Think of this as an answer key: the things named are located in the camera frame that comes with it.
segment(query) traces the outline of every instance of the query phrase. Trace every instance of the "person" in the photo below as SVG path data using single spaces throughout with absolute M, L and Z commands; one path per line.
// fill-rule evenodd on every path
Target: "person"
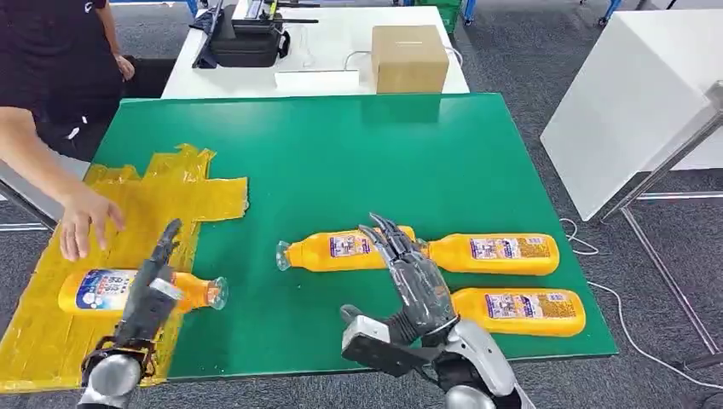
M 87 256 L 91 227 L 102 249 L 108 218 L 124 228 L 120 208 L 50 151 L 90 161 L 136 75 L 107 1 L 0 0 L 0 160 L 63 206 L 71 261 Z

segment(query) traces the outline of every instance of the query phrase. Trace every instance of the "white desk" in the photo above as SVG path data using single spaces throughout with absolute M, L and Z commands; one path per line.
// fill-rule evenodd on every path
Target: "white desk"
M 281 9 L 290 19 L 318 19 L 317 24 L 288 24 L 292 36 L 289 55 L 269 68 L 191 68 L 206 35 L 190 29 L 176 65 L 165 87 L 163 98 L 224 98 L 308 95 L 373 94 L 375 87 L 369 55 L 351 57 L 348 69 L 359 70 L 359 86 L 354 89 L 277 89 L 276 72 L 338 71 L 354 51 L 372 49 L 374 26 L 437 26 L 442 44 L 451 47 L 442 19 L 435 7 L 318 8 Z M 449 69 L 443 93 L 470 92 L 456 57 L 450 51 Z
M 582 220 L 714 115 L 721 23 L 723 10 L 613 14 L 541 136 Z M 674 170 L 709 168 L 723 168 L 723 132 Z

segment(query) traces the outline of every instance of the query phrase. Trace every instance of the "black bag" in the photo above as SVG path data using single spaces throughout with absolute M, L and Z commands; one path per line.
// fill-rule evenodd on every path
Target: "black bag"
M 291 36 L 281 23 L 273 23 L 268 32 L 236 33 L 231 21 L 235 8 L 235 4 L 223 8 L 211 39 L 211 52 L 220 66 L 273 66 L 277 55 L 284 58 L 289 54 Z

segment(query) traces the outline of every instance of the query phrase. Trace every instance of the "cardboard box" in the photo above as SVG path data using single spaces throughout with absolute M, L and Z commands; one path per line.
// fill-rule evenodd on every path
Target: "cardboard box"
M 377 94 L 440 93 L 449 59 L 435 26 L 375 26 L 372 70 Z

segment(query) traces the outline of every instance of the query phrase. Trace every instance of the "white cable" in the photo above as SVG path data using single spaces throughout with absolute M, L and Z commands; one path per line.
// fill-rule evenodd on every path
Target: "white cable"
M 349 59 L 350 59 L 353 55 L 357 55 L 357 54 L 371 54 L 371 53 L 372 53 L 371 51 L 352 51 L 352 52 L 351 52 L 349 55 L 347 55 L 346 58 L 344 59 L 344 70 L 346 71 L 346 67 L 349 65 Z
M 666 363 L 663 362 L 662 360 L 659 360 L 659 359 L 656 358 L 655 356 L 653 356 L 653 355 L 651 355 L 651 354 L 648 354 L 648 353 L 646 353 L 644 350 L 640 349 L 640 347 L 635 343 L 635 341 L 633 341 L 633 338 L 630 337 L 630 332 L 628 332 L 628 326 L 625 325 L 625 320 L 622 318 L 622 300 L 621 300 L 620 296 L 617 295 L 616 292 L 614 292 L 613 290 L 611 290 L 610 288 L 608 288 L 608 287 L 606 287 L 606 286 L 604 286 L 604 285 L 600 285 L 600 284 L 597 284 L 597 283 L 593 283 L 592 281 L 588 281 L 587 283 L 588 283 L 589 285 L 592 285 L 593 287 L 598 287 L 600 290 L 608 291 L 610 294 L 612 294 L 613 296 L 615 296 L 615 298 L 617 298 L 617 314 L 618 314 L 618 316 L 620 317 L 620 325 L 622 326 L 623 332 L 625 332 L 625 337 L 628 338 L 628 341 L 630 342 L 631 345 L 633 345 L 633 348 L 635 348 L 638 352 L 640 352 L 640 354 L 642 354 L 645 358 L 647 358 L 647 359 L 649 359 L 649 360 L 652 360 L 652 361 L 655 361 L 655 362 L 657 362 L 658 364 L 660 364 L 660 365 L 662 365 L 662 366 L 665 366 L 665 367 L 668 368 L 669 370 L 677 373 L 678 375 L 681 375 L 682 377 L 684 377 L 685 379 L 693 382 L 693 383 L 696 384 L 696 385 L 704 386 L 704 387 L 706 387 L 706 388 L 714 388 L 714 389 L 723 390 L 723 385 L 716 385 L 716 384 L 714 384 L 714 383 L 705 383 L 705 382 L 701 382 L 701 381 L 698 381 L 698 380 L 696 380 L 696 379 L 693 379 L 692 377 L 689 377 L 688 375 L 686 375 L 686 374 L 683 373 L 682 371 L 678 370 L 677 368 L 672 367 L 671 365 L 666 364 Z
M 452 51 L 454 55 L 457 56 L 457 62 L 460 63 L 460 66 L 465 65 L 465 58 L 462 57 L 462 54 L 456 49 L 454 49 L 454 47 L 445 47 L 444 49 L 446 49 L 447 51 Z
M 565 234 L 565 237 L 567 237 L 567 240 L 568 240 L 568 241 L 570 241 L 570 242 L 576 241 L 576 242 L 578 242 L 578 243 L 580 243 L 580 244 L 582 244 L 582 245 L 585 245 L 586 247 L 592 249 L 591 251 L 577 251 L 577 250 L 573 250 L 573 252 L 575 252 L 575 254 L 579 254 L 579 255 L 581 255 L 581 256 L 594 256 L 594 255 L 596 255 L 596 254 L 599 253 L 599 250 L 598 250 L 597 247 L 595 247 L 594 245 L 589 244 L 587 241 L 578 239 L 578 238 L 576 237 L 576 234 L 577 234 L 577 225 L 575 224 L 575 222 L 573 222 L 572 220 L 570 220 L 570 219 L 568 219 L 568 218 L 566 218 L 566 217 L 561 218 L 560 221 L 561 221 L 561 222 L 568 222 L 568 223 L 570 223 L 570 224 L 572 225 L 572 234 L 567 234 L 567 233 Z M 633 341 L 633 337 L 630 336 L 630 331 L 628 331 L 628 326 L 625 325 L 625 318 L 622 316 L 622 299 L 620 298 L 620 296 L 619 296 L 615 291 L 611 290 L 610 288 L 608 288 L 608 287 L 606 287 L 606 286 L 604 286 L 604 285 L 600 285 L 600 284 L 598 284 L 598 283 L 593 283 L 592 281 L 588 281 L 587 283 L 588 283 L 589 285 L 592 285 L 593 287 L 599 288 L 600 290 L 608 291 L 610 294 L 612 294 L 613 296 L 615 296 L 615 298 L 617 299 L 617 315 L 618 315 L 618 317 L 620 318 L 620 326 L 622 326 L 622 331 L 625 333 L 625 337 L 628 339 L 628 341 L 630 342 L 630 344 L 633 345 L 633 348 L 635 348 L 635 350 L 637 350 L 641 355 L 643 355 L 645 358 L 647 358 L 647 359 L 649 359 L 649 360 L 652 360 L 652 361 L 654 361 L 654 362 L 656 362 L 656 363 L 658 363 L 658 364 L 660 364 L 660 365 L 662 365 L 662 366 L 665 366 L 665 367 L 668 368 L 669 370 L 677 373 L 678 375 L 681 375 L 682 377 L 684 377 L 685 379 L 693 382 L 693 383 L 696 384 L 696 385 L 704 386 L 704 387 L 706 387 L 706 388 L 714 388 L 714 389 L 723 390 L 723 385 L 717 385 L 717 384 L 714 384 L 714 383 L 705 383 L 705 382 L 698 381 L 698 380 L 696 380 L 696 379 L 694 379 L 694 378 L 692 378 L 692 377 L 689 377 L 687 374 L 685 374 L 685 373 L 682 372 L 681 370 L 679 370 L 679 369 L 677 369 L 677 368 L 675 368 L 675 367 L 673 367 L 673 366 L 671 366 L 671 365 L 669 365 L 669 364 L 666 364 L 666 363 L 663 362 L 662 360 L 660 360 L 660 359 L 656 358 L 655 356 L 653 356 L 653 355 L 651 355 L 651 354 L 648 354 L 648 353 L 646 353 L 644 350 L 642 350 L 642 349 L 638 346 L 638 344 L 635 343 L 635 341 Z
M 597 247 L 595 247 L 594 245 L 591 245 L 590 243 L 588 243 L 588 242 L 585 241 L 585 240 L 578 239 L 578 238 L 576 237 L 576 234 L 577 234 L 577 225 L 575 224 L 575 222 L 573 222 L 572 220 L 568 219 L 567 217 L 563 217 L 562 219 L 560 219 L 560 221 L 561 221 L 561 222 L 568 222 L 569 224 L 572 225 L 572 233 L 571 233 L 571 234 L 565 233 L 565 237 L 567 238 L 567 241 L 569 241 L 570 243 L 572 243 L 573 241 L 575 241 L 575 242 L 577 242 L 577 243 L 580 243 L 581 245 L 586 246 L 588 249 L 590 249 L 590 251 L 579 251 L 579 250 L 575 250 L 575 249 L 573 248 L 573 249 L 572 249 L 572 252 L 573 252 L 573 253 L 575 253 L 575 254 L 577 254 L 577 255 L 580 255 L 580 256 L 595 256 L 596 254 L 599 254 L 599 253 L 600 253 L 600 250 L 598 250 Z
M 299 24 L 301 31 L 299 35 L 301 36 L 301 49 L 306 54 L 306 58 L 304 58 L 304 62 L 301 64 L 304 68 L 308 68 L 310 66 L 313 66 L 316 63 L 316 58 L 311 54 L 311 50 L 309 49 L 309 32 L 306 30 L 305 24 Z

